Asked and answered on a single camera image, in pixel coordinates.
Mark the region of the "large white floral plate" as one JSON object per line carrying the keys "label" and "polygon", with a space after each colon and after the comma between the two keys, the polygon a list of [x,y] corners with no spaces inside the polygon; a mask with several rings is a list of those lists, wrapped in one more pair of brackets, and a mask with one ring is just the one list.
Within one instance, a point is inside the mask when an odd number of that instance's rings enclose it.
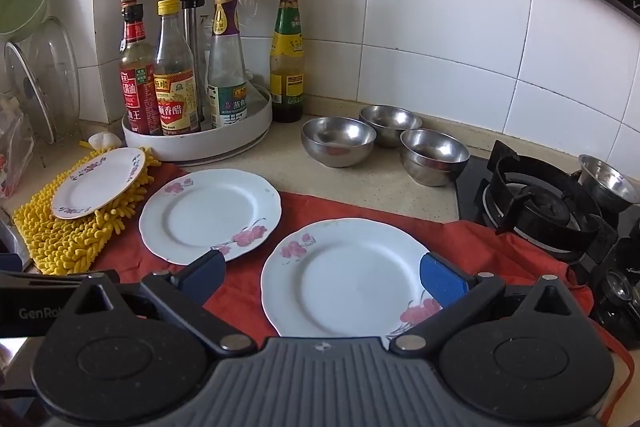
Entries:
{"label": "large white floral plate", "polygon": [[282,239],[262,268],[267,319],[284,337],[378,337],[442,309],[420,281],[427,248],[386,223],[343,218]]}

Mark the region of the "small white floral plate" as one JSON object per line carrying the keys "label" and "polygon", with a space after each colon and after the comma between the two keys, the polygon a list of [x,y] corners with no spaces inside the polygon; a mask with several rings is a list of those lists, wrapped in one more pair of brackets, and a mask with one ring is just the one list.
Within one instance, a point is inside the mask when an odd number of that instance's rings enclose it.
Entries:
{"label": "small white floral plate", "polygon": [[51,202],[54,217],[74,220],[89,216],[124,193],[142,173],[145,153],[121,147],[92,158],[66,176]]}

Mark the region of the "steel bowl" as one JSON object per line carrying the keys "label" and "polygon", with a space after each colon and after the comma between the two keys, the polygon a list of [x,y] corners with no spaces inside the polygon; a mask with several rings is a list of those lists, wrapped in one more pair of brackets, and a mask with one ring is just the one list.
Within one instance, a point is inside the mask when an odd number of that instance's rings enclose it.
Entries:
{"label": "steel bowl", "polygon": [[372,153],[375,140],[376,131],[370,124],[348,117],[311,118],[300,129],[306,153],[330,168],[360,164]]}
{"label": "steel bowl", "polygon": [[578,156],[578,162],[578,183],[602,209],[621,213],[639,204],[638,188],[605,161],[582,154]]}
{"label": "steel bowl", "polygon": [[359,119],[375,130],[375,144],[386,148],[397,148],[402,132],[422,127],[419,116],[407,109],[388,105],[364,106],[360,109]]}
{"label": "steel bowl", "polygon": [[405,130],[400,135],[400,162],[414,182],[428,187],[454,183],[471,154],[453,136],[432,130]]}

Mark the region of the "red cloth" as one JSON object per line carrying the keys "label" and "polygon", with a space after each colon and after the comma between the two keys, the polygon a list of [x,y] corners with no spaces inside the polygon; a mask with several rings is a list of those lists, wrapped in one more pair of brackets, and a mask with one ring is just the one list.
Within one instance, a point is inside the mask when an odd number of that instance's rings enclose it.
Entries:
{"label": "red cloth", "polygon": [[[288,192],[281,193],[281,204],[282,218],[276,231],[254,251],[230,262],[222,287],[204,305],[216,317],[247,333],[258,346],[266,338],[277,335],[262,312],[260,303],[259,272],[262,271],[262,265],[281,239],[316,221],[367,218],[385,222],[409,233],[466,273],[492,272],[509,284],[530,285],[546,273],[561,275],[564,282],[567,277],[570,283],[575,282],[574,275],[567,275],[566,265],[552,260],[537,247],[526,246],[524,239],[518,239],[511,233],[497,236],[469,221],[437,223]],[[138,220],[139,217],[129,220],[125,230],[108,241],[93,262],[91,268],[94,271],[114,269],[122,283],[137,283],[151,272],[180,270],[178,265],[155,257],[144,247],[138,232]],[[617,387],[618,381],[622,382],[626,376],[624,384],[628,386],[623,395],[616,391],[613,399],[606,399],[607,403],[616,403],[608,425],[639,426],[639,349],[629,353],[620,345],[614,348],[614,352],[622,356],[622,361],[615,359],[614,384]],[[633,379],[628,369],[622,369],[623,364],[631,366],[631,357],[634,358]]]}

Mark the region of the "yellow chenille mat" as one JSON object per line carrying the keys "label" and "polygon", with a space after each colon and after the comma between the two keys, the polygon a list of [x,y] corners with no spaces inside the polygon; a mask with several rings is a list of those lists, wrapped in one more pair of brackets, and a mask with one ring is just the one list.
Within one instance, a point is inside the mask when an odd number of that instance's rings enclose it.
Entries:
{"label": "yellow chenille mat", "polygon": [[53,216],[51,202],[54,191],[63,183],[62,176],[57,176],[14,211],[13,223],[26,244],[30,260],[40,273],[70,275],[87,272],[111,237],[125,231],[126,224],[136,215],[137,207],[154,181],[149,169],[160,165],[148,148],[142,152],[142,173],[132,187],[87,217],[63,220]]}

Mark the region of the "black gas stove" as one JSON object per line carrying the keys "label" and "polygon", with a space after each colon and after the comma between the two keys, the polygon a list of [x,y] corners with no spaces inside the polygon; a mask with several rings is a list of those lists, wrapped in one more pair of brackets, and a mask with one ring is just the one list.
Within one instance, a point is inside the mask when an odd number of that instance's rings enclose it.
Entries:
{"label": "black gas stove", "polygon": [[567,173],[496,142],[456,182],[459,216],[510,232],[566,263],[591,289],[590,313],[628,349],[639,346],[639,204],[602,209]]}

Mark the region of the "white two-tier spice rack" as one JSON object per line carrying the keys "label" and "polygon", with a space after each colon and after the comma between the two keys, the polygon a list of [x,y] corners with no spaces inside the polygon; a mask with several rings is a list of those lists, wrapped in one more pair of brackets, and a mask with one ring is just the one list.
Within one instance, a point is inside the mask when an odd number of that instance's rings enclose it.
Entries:
{"label": "white two-tier spice rack", "polygon": [[[194,53],[195,78],[200,87],[205,82],[205,55],[203,33],[198,22],[198,9],[207,0],[180,0],[183,21],[179,28]],[[248,117],[239,124],[221,129],[210,127],[205,119],[199,132],[183,135],[144,135],[133,132],[127,117],[122,118],[122,132],[130,147],[149,147],[161,161],[179,165],[204,165],[240,155],[257,145],[271,126],[271,101],[268,91],[253,83],[248,88]]]}

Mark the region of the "plastic bag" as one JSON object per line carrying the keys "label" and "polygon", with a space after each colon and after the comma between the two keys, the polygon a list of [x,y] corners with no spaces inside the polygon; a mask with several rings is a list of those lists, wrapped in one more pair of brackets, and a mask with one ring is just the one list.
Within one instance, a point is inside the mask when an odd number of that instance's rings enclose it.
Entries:
{"label": "plastic bag", "polygon": [[17,98],[1,95],[0,168],[2,199],[10,198],[17,189],[34,151],[34,135],[28,117]]}

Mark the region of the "steel bowl behind stove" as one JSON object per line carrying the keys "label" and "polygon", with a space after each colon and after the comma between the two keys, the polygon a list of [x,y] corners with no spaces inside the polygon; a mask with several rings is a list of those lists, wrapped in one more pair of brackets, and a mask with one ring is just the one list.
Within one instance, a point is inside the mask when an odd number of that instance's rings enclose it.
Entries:
{"label": "steel bowl behind stove", "polygon": [[578,156],[578,162],[578,183],[602,209],[621,213],[639,204],[638,188],[605,161],[582,154]]}

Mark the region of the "yellow cap vinegar bottle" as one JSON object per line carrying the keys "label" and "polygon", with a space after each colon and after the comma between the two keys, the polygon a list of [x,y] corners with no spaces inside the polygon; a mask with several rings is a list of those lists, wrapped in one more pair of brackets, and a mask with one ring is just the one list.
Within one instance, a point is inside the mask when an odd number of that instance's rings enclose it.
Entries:
{"label": "yellow cap vinegar bottle", "polygon": [[163,135],[200,130],[194,58],[180,28],[180,0],[157,2],[160,40],[154,58],[154,86]]}

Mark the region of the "red label soy sauce bottle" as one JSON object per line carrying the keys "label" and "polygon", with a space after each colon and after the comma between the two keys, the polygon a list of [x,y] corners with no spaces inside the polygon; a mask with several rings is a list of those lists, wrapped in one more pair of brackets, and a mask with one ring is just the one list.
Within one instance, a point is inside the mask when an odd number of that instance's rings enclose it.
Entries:
{"label": "red label soy sauce bottle", "polygon": [[119,76],[130,129],[160,135],[160,113],[154,83],[154,48],[146,40],[143,5],[137,0],[122,4],[124,38],[120,46]]}

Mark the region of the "glass pot lid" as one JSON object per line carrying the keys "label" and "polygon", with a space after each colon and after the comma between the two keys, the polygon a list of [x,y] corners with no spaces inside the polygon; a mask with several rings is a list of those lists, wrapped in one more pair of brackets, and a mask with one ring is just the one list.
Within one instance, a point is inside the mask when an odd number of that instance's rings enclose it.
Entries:
{"label": "glass pot lid", "polygon": [[77,131],[80,109],[76,58],[65,27],[54,16],[30,37],[28,52],[4,46],[6,75],[34,135],[49,144]]}

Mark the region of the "green yellow label sauce bottle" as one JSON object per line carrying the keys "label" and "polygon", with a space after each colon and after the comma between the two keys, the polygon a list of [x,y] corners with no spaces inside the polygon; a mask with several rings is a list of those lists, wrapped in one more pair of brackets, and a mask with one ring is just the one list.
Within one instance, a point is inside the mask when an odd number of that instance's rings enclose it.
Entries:
{"label": "green yellow label sauce bottle", "polygon": [[270,50],[272,119],[289,124],[303,115],[304,39],[299,0],[279,0]]}

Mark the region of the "steel rack pole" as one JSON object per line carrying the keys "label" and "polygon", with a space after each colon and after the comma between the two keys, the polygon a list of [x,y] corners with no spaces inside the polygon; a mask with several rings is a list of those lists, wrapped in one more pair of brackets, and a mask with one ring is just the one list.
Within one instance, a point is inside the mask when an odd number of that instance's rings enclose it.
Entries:
{"label": "steel rack pole", "polygon": [[198,9],[204,4],[204,0],[180,0],[183,15],[184,38],[189,45],[193,56],[193,72],[198,94],[198,119],[200,125],[205,122],[205,89],[203,87],[203,65],[201,61],[201,33],[198,26]]}

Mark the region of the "green plastic colander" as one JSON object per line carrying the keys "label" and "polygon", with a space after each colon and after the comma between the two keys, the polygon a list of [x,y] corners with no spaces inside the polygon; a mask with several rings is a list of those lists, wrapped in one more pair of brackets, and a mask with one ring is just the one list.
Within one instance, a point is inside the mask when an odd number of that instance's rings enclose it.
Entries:
{"label": "green plastic colander", "polygon": [[1,42],[21,42],[43,22],[49,0],[1,0]]}

